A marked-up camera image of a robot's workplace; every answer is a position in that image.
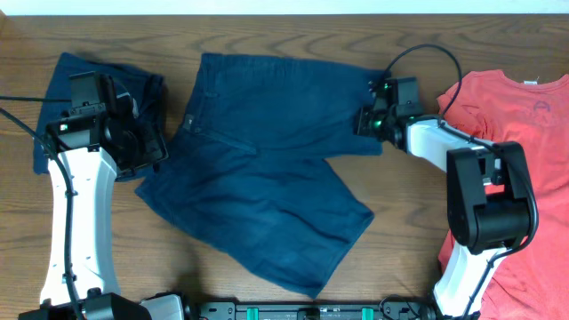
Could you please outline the navy shorts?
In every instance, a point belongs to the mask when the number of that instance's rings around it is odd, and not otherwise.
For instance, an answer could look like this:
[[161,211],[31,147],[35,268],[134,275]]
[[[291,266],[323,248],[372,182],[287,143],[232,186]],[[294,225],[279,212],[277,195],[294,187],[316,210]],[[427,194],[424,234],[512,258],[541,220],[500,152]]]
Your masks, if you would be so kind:
[[137,103],[139,123],[152,123],[164,127],[164,77],[126,64],[114,64],[85,60],[64,52],[52,73],[45,97],[53,103],[44,103],[36,125],[36,133],[44,134],[45,126],[60,119],[61,113],[70,109],[69,77],[85,72],[99,72],[111,76],[118,93],[129,92]]
[[380,76],[321,60],[206,53],[169,156],[136,193],[256,276],[315,298],[373,220],[328,159],[381,153],[353,128]]

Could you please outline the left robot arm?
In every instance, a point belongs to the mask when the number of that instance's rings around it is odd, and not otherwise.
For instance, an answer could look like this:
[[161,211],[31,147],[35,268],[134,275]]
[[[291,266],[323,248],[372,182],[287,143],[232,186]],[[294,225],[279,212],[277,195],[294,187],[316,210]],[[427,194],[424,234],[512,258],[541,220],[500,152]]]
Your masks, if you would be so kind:
[[182,294],[140,302],[121,295],[112,257],[111,209],[117,180],[168,157],[155,124],[140,120],[135,99],[110,76],[69,78],[71,108],[39,138],[52,182],[51,255],[40,306],[21,319],[177,319],[189,316]]

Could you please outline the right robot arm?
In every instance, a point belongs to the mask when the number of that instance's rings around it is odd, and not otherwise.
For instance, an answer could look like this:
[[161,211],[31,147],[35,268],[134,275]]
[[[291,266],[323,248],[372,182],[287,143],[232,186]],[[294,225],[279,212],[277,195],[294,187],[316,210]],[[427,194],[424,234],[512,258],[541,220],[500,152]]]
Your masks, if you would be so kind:
[[480,140],[427,115],[414,77],[370,84],[373,104],[360,109],[355,133],[388,142],[446,175],[451,257],[422,305],[421,319],[477,319],[494,272],[531,243],[538,210],[525,152],[516,142]]

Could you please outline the folded navy shorts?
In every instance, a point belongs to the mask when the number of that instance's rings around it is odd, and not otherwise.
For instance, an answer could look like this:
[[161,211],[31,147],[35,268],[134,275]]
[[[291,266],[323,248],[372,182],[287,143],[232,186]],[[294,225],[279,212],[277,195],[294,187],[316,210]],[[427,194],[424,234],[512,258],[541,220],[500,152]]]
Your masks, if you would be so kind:
[[44,134],[45,126],[60,119],[61,113],[70,109],[69,77],[85,72],[99,72],[111,76],[118,93],[129,92],[137,103],[139,123],[152,123],[164,127],[164,77],[126,64],[114,64],[85,60],[64,52],[52,73],[45,97],[53,103],[44,103],[36,125],[36,133]]

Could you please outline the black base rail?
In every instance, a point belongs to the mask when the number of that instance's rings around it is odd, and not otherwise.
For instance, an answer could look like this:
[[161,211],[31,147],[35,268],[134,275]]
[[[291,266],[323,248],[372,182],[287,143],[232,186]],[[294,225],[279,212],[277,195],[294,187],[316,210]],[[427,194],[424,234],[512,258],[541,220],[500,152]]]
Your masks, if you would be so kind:
[[436,320],[425,303],[384,300],[376,304],[245,304],[208,302],[194,311],[202,320]]

